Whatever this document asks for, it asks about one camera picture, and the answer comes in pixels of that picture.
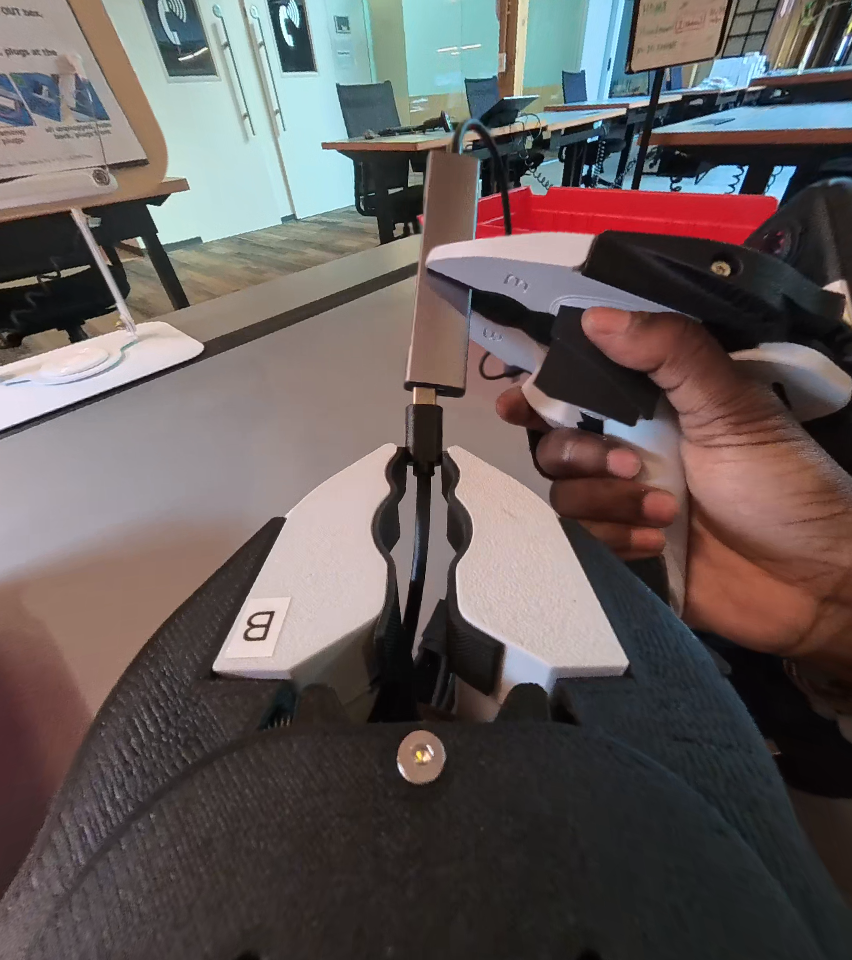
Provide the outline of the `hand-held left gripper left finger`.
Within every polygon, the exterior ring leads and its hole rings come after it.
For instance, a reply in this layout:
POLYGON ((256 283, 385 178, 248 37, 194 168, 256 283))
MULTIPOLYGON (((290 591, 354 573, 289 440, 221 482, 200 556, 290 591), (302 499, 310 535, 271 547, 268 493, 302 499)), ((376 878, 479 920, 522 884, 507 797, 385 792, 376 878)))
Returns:
POLYGON ((214 672, 298 691, 324 685, 345 706, 370 703, 382 648, 402 634, 391 550, 403 495, 404 451, 387 443, 280 518, 214 672))

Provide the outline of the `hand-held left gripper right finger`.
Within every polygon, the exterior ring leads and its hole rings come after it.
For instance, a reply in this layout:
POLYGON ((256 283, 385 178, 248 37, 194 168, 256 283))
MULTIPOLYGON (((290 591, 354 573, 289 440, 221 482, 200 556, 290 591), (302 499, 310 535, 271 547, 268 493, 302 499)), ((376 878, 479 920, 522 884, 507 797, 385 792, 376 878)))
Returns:
POLYGON ((623 676, 628 658, 556 514, 460 446, 444 454, 447 651, 480 694, 623 676))

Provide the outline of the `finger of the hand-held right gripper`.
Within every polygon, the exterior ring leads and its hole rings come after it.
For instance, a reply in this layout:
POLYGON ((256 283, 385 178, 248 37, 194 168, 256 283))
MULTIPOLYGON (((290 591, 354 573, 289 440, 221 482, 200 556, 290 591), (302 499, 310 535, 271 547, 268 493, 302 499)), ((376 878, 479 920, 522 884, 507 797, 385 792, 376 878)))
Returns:
POLYGON ((520 303, 605 303, 607 286, 582 273, 595 239, 568 232, 476 238, 434 247, 426 268, 460 286, 520 303))
POLYGON ((534 374, 552 343, 554 313, 534 309, 505 294, 472 294, 469 334, 505 366, 534 374))

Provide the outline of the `grey usb hub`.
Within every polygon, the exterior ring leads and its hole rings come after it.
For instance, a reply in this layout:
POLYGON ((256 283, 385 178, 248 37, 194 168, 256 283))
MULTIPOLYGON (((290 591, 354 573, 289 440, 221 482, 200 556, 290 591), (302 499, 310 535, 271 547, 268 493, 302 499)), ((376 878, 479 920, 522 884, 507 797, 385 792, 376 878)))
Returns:
POLYGON ((510 187, 500 148, 480 120, 467 119, 456 126, 447 150, 433 152, 428 161, 405 373, 414 406, 434 407, 466 391, 472 287, 449 273, 448 264, 467 254, 476 239, 480 161, 466 149, 469 136, 479 140, 492 161, 504 232, 512 233, 510 187))

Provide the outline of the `red plastic bin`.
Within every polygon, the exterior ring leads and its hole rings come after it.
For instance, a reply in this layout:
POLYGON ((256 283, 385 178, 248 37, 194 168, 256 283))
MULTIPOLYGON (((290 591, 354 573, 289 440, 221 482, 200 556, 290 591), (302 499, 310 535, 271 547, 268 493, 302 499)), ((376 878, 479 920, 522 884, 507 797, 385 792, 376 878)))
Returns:
POLYGON ((765 195, 529 187, 509 192, 513 233, 649 234, 699 246, 741 247, 778 209, 765 195))

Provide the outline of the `person's right hand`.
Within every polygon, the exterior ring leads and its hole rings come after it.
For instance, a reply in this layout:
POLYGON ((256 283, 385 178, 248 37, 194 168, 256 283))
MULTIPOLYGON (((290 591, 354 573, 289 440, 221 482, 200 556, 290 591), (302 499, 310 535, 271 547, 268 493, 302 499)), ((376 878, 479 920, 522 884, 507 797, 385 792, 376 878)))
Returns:
POLYGON ((852 683, 852 478, 695 321, 593 308, 581 322, 677 414, 685 622, 852 683))

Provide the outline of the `wooden office desk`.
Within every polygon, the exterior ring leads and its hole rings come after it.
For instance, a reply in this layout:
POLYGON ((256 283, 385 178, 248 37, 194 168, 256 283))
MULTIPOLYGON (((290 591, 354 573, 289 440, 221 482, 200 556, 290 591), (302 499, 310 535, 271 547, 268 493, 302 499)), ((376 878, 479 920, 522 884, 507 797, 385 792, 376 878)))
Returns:
POLYGON ((739 106, 660 126, 649 143, 699 163, 741 166, 740 193, 760 195, 776 167, 814 172, 852 158, 852 101, 739 106))
POLYGON ((101 202, 104 195, 85 199, 60 199, 29 206, 15 206, 0 210, 0 272, 14 270, 9 281, 24 280, 32 275, 26 259, 39 250, 39 242, 57 238, 76 229, 70 211, 84 210, 98 221, 92 227, 96 239, 117 248, 120 244, 139 240, 152 264, 174 310, 190 305, 168 254, 159 238, 152 209, 163 205, 167 198, 190 190, 183 176, 167 176, 159 194, 120 202, 101 202))
MULTIPOLYGON (((623 117, 624 106, 606 109, 547 110, 521 117, 509 126, 495 127, 490 137, 504 166, 512 157, 525 159, 535 146, 564 152, 562 184, 579 186, 588 145, 600 138, 600 125, 623 117)), ((443 130, 407 132, 393 136, 347 138, 322 143, 324 151, 346 157, 353 167, 356 208, 376 221, 381 245, 392 242, 396 229, 417 234, 423 211, 424 187, 409 183, 415 170, 424 172, 426 158, 446 150, 453 134, 443 130)))

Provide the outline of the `whiteboard on stand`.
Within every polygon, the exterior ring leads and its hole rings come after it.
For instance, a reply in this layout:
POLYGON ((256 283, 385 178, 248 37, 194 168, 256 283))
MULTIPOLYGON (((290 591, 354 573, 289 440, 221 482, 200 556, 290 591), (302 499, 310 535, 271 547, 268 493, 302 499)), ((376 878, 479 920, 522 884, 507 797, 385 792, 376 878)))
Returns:
POLYGON ((732 1, 636 1, 628 35, 625 72, 650 72, 651 93, 644 108, 639 150, 631 189, 640 188, 655 114, 665 74, 714 58, 730 18, 732 1))

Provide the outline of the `phone icon door sign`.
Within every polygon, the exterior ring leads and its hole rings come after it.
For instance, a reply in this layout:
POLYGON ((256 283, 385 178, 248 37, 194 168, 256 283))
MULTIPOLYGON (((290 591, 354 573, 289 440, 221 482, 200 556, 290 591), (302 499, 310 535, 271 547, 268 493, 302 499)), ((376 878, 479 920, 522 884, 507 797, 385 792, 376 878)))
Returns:
POLYGON ((284 74, 317 72, 305 1, 268 1, 280 68, 284 74))
POLYGON ((142 1, 141 4, 171 81, 218 79, 215 58, 196 1, 142 1))

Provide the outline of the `person's dark clothing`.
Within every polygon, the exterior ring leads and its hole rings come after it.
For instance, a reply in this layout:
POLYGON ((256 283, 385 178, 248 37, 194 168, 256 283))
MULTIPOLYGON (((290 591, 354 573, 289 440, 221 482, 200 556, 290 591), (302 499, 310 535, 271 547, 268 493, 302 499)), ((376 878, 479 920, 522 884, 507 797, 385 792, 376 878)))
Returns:
POLYGON ((837 723, 816 712, 787 674, 783 661, 755 653, 707 631, 696 636, 725 664, 723 674, 742 700, 786 783, 828 799, 852 799, 852 743, 837 723))

